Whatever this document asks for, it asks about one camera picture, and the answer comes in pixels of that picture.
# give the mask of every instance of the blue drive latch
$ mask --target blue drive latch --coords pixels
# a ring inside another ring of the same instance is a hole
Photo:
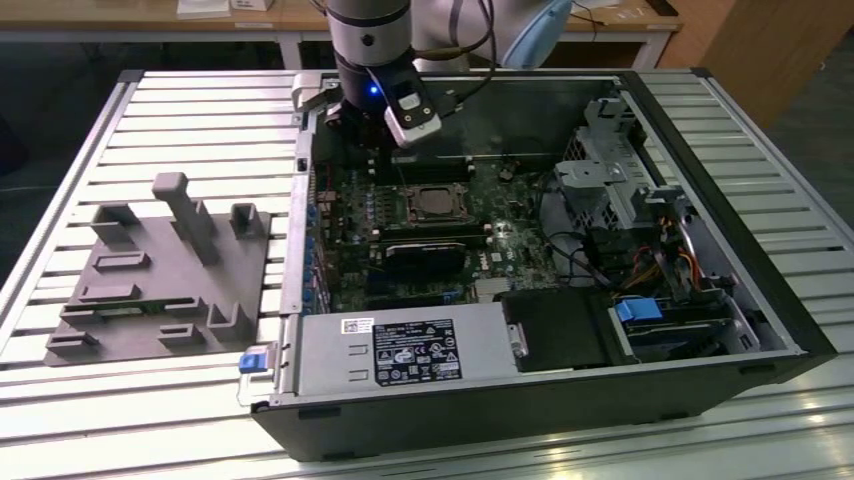
[[[662,310],[654,298],[628,298],[617,304],[621,322],[644,322],[662,319]]]
[[[263,373],[273,368],[274,352],[271,345],[255,345],[241,356],[241,373]]]

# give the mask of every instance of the power supply label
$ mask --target power supply label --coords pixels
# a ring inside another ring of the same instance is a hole
[[[381,387],[464,378],[454,320],[374,325],[374,366]]]

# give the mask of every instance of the barcode sticker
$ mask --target barcode sticker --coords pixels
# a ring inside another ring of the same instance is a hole
[[[273,23],[241,22],[241,23],[235,23],[235,28],[258,28],[258,29],[273,28]]]
[[[372,333],[372,327],[374,327],[373,318],[345,318],[342,320],[343,335],[351,333]]]

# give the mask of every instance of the floor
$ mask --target floor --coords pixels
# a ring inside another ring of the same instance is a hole
[[[0,176],[0,282],[74,161],[119,72],[275,68],[275,45],[0,45],[0,116],[30,161]],[[769,132],[843,217],[854,224],[854,35],[849,35]]]

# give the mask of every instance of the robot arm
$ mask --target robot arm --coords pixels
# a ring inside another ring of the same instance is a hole
[[[570,10],[570,0],[500,0],[498,9],[494,0],[327,0],[342,103],[355,112],[350,117],[385,123],[398,146],[416,144],[441,130],[442,117],[482,86],[432,98],[416,60],[437,69],[437,62],[496,51],[494,63],[501,55],[506,66],[536,68],[560,39]],[[422,50],[413,48],[414,26]]]

